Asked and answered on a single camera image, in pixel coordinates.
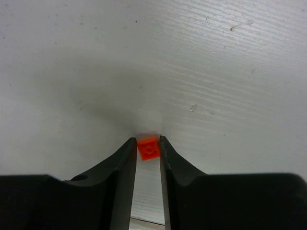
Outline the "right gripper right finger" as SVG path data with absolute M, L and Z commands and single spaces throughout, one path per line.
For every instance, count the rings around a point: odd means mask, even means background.
M 307 183 L 293 173 L 206 174 L 159 139 L 168 230 L 304 230 Z

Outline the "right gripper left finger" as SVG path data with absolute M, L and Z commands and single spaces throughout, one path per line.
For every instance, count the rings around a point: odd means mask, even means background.
M 136 155 L 136 138 L 129 138 L 114 154 L 70 180 L 2 176 L 1 229 L 127 230 Z

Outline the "tiny orange lego stud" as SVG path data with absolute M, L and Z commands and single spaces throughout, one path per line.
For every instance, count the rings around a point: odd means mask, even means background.
M 137 141 L 137 147 L 143 161 L 160 157 L 160 147 L 157 138 L 148 138 Z

